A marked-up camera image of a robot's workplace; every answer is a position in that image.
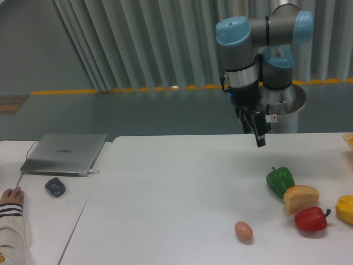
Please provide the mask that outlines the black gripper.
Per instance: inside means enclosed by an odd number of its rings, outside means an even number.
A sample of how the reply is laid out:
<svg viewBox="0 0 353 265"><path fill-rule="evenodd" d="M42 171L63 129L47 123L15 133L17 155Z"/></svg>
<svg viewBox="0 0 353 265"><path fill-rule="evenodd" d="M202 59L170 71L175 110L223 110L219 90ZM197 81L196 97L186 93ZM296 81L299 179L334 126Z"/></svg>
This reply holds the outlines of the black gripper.
<svg viewBox="0 0 353 265"><path fill-rule="evenodd" d="M260 100L259 83L253 82L243 87L229 87L229 96L233 105L237 106L237 117L245 134L252 132L253 123L257 147L266 145L266 116L264 111L253 112L253 122L248 110L255 110Z"/></svg>

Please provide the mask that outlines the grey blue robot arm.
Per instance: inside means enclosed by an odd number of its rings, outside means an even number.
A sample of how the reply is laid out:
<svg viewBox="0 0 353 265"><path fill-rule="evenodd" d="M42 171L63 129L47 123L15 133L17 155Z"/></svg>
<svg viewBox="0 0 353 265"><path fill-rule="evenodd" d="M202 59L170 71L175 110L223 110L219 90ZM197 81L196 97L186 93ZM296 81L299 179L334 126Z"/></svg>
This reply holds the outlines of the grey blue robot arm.
<svg viewBox="0 0 353 265"><path fill-rule="evenodd" d="M271 1L270 10L263 19L237 16L216 25L222 90L258 147L267 133L297 132L306 94L293 82L293 53L285 46L309 42L314 30L312 12L297 1Z"/></svg>

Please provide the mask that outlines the white striped sleeve forearm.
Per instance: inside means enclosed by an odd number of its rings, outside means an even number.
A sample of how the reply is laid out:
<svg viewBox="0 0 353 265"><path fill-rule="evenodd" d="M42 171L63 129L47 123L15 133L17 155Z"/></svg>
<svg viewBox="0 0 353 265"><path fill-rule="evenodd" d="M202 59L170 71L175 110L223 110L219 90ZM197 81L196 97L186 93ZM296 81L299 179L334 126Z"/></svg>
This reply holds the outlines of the white striped sleeve forearm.
<svg viewBox="0 0 353 265"><path fill-rule="evenodd" d="M1 264L25 264L26 247L23 207L1 204Z"/></svg>

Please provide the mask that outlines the person's hand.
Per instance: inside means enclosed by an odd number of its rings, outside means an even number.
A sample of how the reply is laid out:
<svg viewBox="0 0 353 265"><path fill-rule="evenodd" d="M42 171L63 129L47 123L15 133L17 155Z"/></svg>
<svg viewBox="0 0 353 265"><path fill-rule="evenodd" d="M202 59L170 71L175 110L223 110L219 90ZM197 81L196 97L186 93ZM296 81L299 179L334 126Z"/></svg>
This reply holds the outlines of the person's hand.
<svg viewBox="0 0 353 265"><path fill-rule="evenodd" d="M0 200L1 205L11 204L11 205L20 205L24 204L24 192L21 187L14 189L8 188L5 190L1 196Z"/></svg>

